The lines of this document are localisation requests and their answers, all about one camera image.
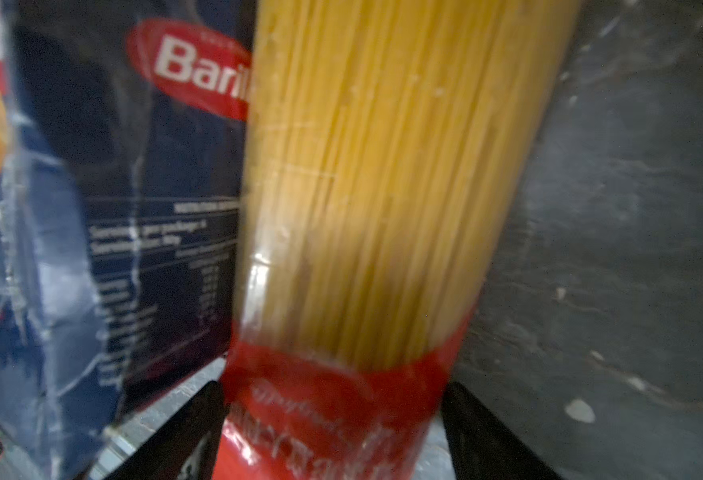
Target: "red oval logo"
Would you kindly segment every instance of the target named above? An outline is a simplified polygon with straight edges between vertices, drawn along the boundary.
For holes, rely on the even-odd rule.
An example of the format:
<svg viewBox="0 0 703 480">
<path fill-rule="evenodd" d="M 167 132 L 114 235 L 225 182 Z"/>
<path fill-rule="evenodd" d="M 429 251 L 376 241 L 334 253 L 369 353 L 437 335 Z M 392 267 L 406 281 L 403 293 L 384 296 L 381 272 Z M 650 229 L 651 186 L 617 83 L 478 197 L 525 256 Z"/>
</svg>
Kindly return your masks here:
<svg viewBox="0 0 703 480">
<path fill-rule="evenodd" d="M 132 66 L 163 93 L 187 105 L 247 120 L 251 54 L 233 38 L 201 25 L 150 18 L 127 35 Z"/>
</svg>

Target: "clear plastic packaging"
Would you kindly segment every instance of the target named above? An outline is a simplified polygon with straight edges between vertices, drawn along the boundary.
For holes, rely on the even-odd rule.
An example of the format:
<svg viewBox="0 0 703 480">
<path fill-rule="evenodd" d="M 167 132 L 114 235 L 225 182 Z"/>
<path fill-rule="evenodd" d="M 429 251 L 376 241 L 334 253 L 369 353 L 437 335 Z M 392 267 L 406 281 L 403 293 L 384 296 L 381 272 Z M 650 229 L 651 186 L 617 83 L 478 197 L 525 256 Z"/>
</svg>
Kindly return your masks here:
<svg viewBox="0 0 703 480">
<path fill-rule="evenodd" d="M 217 478 L 408 478 L 577 0 L 266 0 Z"/>
<path fill-rule="evenodd" d="M 44 478 L 228 346 L 254 10 L 0 1 L 0 431 Z"/>
</svg>

